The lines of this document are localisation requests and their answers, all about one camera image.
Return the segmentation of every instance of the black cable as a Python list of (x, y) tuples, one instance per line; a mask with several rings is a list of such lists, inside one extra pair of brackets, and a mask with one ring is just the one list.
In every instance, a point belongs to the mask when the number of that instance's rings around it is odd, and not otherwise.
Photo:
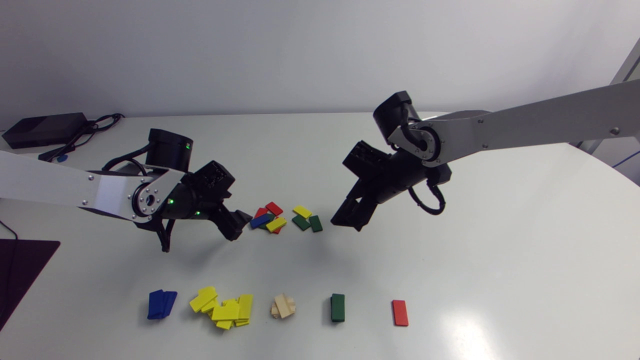
[(5, 295), (5, 300), (4, 300), (4, 304), (2, 305), (2, 310), (0, 310), (0, 318), (4, 315), (4, 311), (6, 310), (6, 306), (9, 303), (9, 281), (11, 281), (11, 274), (12, 274), (12, 270), (13, 270), (13, 260), (15, 259), (15, 253), (16, 250), (18, 249), (18, 241), (20, 240), (20, 238), (18, 237), (18, 233), (16, 233), (11, 227), (8, 227), (4, 222), (0, 221), (0, 224), (5, 227), (7, 230), (11, 231), (13, 233), (13, 236), (15, 237), (15, 240), (13, 242), (13, 250), (12, 250), (12, 254), (11, 254), (11, 260), (9, 260), (9, 268), (7, 270), (7, 276), (6, 276), (6, 288), (4, 291), (4, 295)]
[(129, 154), (124, 154), (123, 156), (119, 156), (119, 157), (117, 157), (115, 159), (111, 159), (102, 167), (102, 171), (109, 171), (109, 170), (111, 170), (112, 167), (114, 167), (115, 165), (117, 165), (117, 164), (119, 164), (119, 163), (121, 163), (123, 161), (131, 161), (136, 156), (140, 156), (140, 155), (144, 154), (145, 152), (147, 152), (150, 148), (151, 148), (151, 144), (148, 143), (142, 149), (138, 149), (136, 151), (130, 152)]
[(413, 187), (409, 188), (409, 195), (411, 195), (411, 198), (413, 199), (413, 201), (415, 201), (415, 203), (420, 206), (421, 209), (423, 209), (424, 211), (428, 212), (431, 215), (440, 215), (442, 214), (442, 212), (444, 211), (444, 206), (446, 204), (446, 202), (444, 201), (444, 196), (442, 195), (442, 193), (440, 192), (440, 189), (438, 189), (438, 185), (429, 185), (427, 184), (427, 187), (429, 188), (429, 190), (431, 190), (431, 193), (436, 197), (436, 199), (438, 199), (439, 204), (439, 208), (438, 209), (432, 209), (429, 206), (426, 206), (418, 197), (418, 195), (415, 193), (415, 191), (413, 190)]
[(145, 170), (145, 167), (142, 166), (142, 164), (136, 160), (136, 159), (127, 159), (128, 162), (132, 163), (133, 165), (136, 165), (138, 167), (138, 169), (140, 169), (140, 172), (142, 173), (142, 176), (147, 176), (147, 171)]
[(615, 168), (615, 167), (617, 167), (618, 165), (622, 165), (624, 162), (626, 162), (627, 160), (629, 160), (630, 158), (633, 158), (634, 156), (636, 156), (636, 155), (638, 155), (638, 154), (640, 154), (640, 151), (636, 151), (635, 153), (633, 153), (633, 154), (631, 154), (631, 155), (627, 156), (624, 160), (622, 160), (621, 162), (619, 162), (619, 163), (617, 163), (617, 164), (613, 165), (612, 167), (613, 167), (613, 168)]

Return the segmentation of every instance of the scattered colored blocks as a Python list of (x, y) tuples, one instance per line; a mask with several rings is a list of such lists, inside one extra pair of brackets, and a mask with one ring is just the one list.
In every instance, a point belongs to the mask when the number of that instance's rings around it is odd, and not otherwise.
[(314, 233), (322, 231), (322, 224), (320, 224), (320, 218), (317, 215), (310, 217), (309, 222), (311, 223), (311, 230), (313, 230)]
[(285, 218), (275, 218), (273, 219), (272, 222), (267, 224), (267, 230), (269, 230), (270, 233), (273, 233), (274, 231), (283, 227), (286, 224), (287, 224), (287, 220)]
[(269, 210), (265, 208), (259, 208), (258, 211), (256, 211), (254, 218), (261, 217), (262, 215), (266, 214), (268, 211)]
[(196, 296), (195, 299), (189, 301), (189, 305), (193, 309), (193, 312), (197, 313), (211, 300), (214, 300), (217, 296), (218, 293), (216, 293), (216, 288), (214, 288), (213, 286), (208, 286), (206, 288), (198, 290), (198, 296)]
[(344, 322), (344, 294), (331, 295), (331, 321)]
[(311, 227), (311, 224), (308, 223), (307, 219), (305, 219), (305, 217), (303, 217), (302, 215), (296, 215), (295, 217), (293, 217), (293, 219), (291, 219), (291, 221), (293, 221), (293, 223), (296, 224), (302, 231), (307, 230), (309, 227)]
[(301, 217), (308, 219), (311, 215), (313, 215), (313, 213), (309, 210), (307, 210), (304, 206), (302, 205), (298, 205), (295, 208), (293, 208), (293, 212), (300, 215)]
[[(274, 214), (271, 214), (271, 213), (268, 213), (268, 214), (267, 214), (267, 216), (269, 217), (269, 222), (272, 222), (272, 221), (273, 221), (273, 219), (275, 219), (275, 218), (276, 218), (276, 216), (275, 216)], [(266, 229), (267, 229), (267, 224), (268, 224), (269, 222), (266, 222), (266, 223), (264, 223), (264, 224), (260, 225), (259, 227), (260, 227), (261, 229), (265, 229), (265, 230), (266, 230)]]
[(270, 212), (272, 212), (276, 216), (282, 214), (282, 209), (280, 209), (280, 206), (277, 206), (273, 201), (267, 204), (266, 207), (267, 209), (269, 209)]
[(149, 312), (147, 319), (163, 319), (171, 314), (173, 303), (178, 295), (175, 291), (157, 290), (149, 293)]
[(409, 326), (409, 318), (406, 315), (406, 303), (404, 300), (393, 300), (394, 322), (396, 326)]
[(251, 227), (255, 229), (256, 227), (259, 227), (260, 225), (266, 224), (270, 221), (271, 221), (271, 217), (268, 214), (264, 214), (251, 220), (250, 224), (251, 224)]

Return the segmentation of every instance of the white table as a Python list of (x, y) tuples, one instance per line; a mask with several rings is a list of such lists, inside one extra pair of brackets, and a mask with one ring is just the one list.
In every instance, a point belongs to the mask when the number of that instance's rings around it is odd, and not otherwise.
[[(302, 204), (324, 231), (290, 223), (230, 243), (213, 223), (183, 220), (165, 254), (123, 220), (2, 200), (0, 218), (22, 238), (62, 244), (0, 332), (0, 359), (640, 356), (640, 190), (569, 145), (452, 162), (442, 215), (402, 194), (358, 233), (330, 219), (356, 180), (341, 164), (354, 144), (390, 151), (371, 114), (124, 119), (64, 165), (98, 169), (144, 145), (150, 127), (194, 139), (191, 170), (216, 160), (231, 171), (230, 209), (275, 201), (290, 219)], [(254, 294), (251, 324), (223, 332), (194, 314), (189, 300), (209, 285), (220, 299)], [(178, 292), (172, 314), (147, 320), (160, 288)], [(275, 320), (281, 292), (298, 310)], [(333, 292), (346, 294), (337, 325)], [(408, 328), (393, 326), (393, 299), (407, 301)]]

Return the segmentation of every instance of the wooden block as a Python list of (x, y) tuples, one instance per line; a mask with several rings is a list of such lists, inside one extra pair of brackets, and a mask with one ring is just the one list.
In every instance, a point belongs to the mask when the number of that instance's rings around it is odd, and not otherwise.
[(311, 227), (311, 224), (308, 223), (307, 220), (301, 215), (294, 216), (291, 221), (293, 221), (293, 223), (296, 224), (302, 231), (307, 230), (309, 227)]
[[(276, 218), (276, 216), (275, 216), (274, 214), (272, 214), (272, 213), (268, 213), (268, 214), (267, 214), (267, 216), (269, 217), (269, 222), (272, 222), (272, 221), (273, 221), (273, 219), (275, 219), (275, 218)], [(262, 225), (260, 225), (260, 226), (258, 226), (258, 227), (260, 227), (261, 229), (266, 230), (266, 229), (267, 229), (267, 224), (268, 224), (269, 222), (267, 222), (267, 223), (265, 223), (265, 224), (262, 224)]]
[(331, 321), (344, 322), (344, 295), (331, 295)]
[(287, 298), (284, 294), (280, 294), (275, 297), (276, 307), (278, 308), (278, 312), (280, 313), (281, 318), (286, 318), (287, 316), (293, 314), (291, 312), (291, 308), (287, 303)]
[(216, 293), (216, 288), (214, 288), (213, 286), (202, 288), (198, 290), (198, 296), (196, 296), (195, 299), (189, 301), (189, 305), (193, 309), (193, 312), (197, 313), (202, 309), (202, 307), (208, 304), (211, 300), (215, 299), (217, 296), (218, 293)]
[(267, 204), (266, 208), (269, 209), (269, 211), (272, 212), (275, 216), (282, 214), (282, 209), (280, 209), (280, 206), (277, 206), (273, 201)]
[(280, 318), (280, 313), (278, 312), (278, 307), (275, 302), (271, 305), (271, 316), (276, 319)]
[(255, 212), (255, 216), (253, 218), (259, 218), (262, 215), (266, 214), (267, 211), (269, 211), (269, 210), (267, 210), (265, 208), (259, 208), (258, 211)]
[(220, 329), (225, 329), (225, 330), (231, 329), (231, 326), (233, 324), (234, 324), (233, 320), (224, 320), (224, 321), (216, 322), (216, 326), (217, 327), (219, 327)]
[(406, 315), (406, 303), (404, 300), (393, 300), (394, 322), (396, 326), (409, 326), (409, 318)]
[(226, 304), (222, 306), (216, 306), (213, 308), (211, 314), (211, 320), (238, 320), (238, 314), (240, 313), (240, 305), (235, 299), (226, 300)]
[(212, 311), (214, 307), (216, 306), (220, 306), (220, 304), (218, 303), (218, 297), (215, 297), (213, 300), (211, 300), (210, 302), (208, 302), (205, 306), (203, 306), (200, 311), (203, 313), (208, 313), (209, 311)]
[(267, 224), (267, 230), (272, 233), (286, 224), (287, 220), (285, 218), (275, 218), (272, 222)]
[(311, 215), (313, 215), (313, 213), (309, 210), (307, 210), (304, 206), (302, 205), (298, 205), (295, 208), (293, 208), (293, 212), (300, 215), (301, 217), (308, 219)]
[(238, 319), (251, 318), (251, 306), (253, 305), (252, 294), (242, 294), (238, 299), (238, 305), (240, 306), (240, 312), (238, 313)]
[(314, 233), (322, 231), (322, 224), (320, 223), (320, 218), (317, 215), (310, 217), (309, 222), (311, 223), (311, 230), (313, 230)]

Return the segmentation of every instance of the natural wooden block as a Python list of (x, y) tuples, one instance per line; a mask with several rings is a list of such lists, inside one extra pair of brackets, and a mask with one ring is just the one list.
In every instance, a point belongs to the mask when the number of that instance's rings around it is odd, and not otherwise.
[(275, 302), (281, 318), (284, 319), (287, 316), (293, 314), (293, 312), (291, 312), (289, 304), (287, 303), (287, 298), (283, 293), (275, 297)]

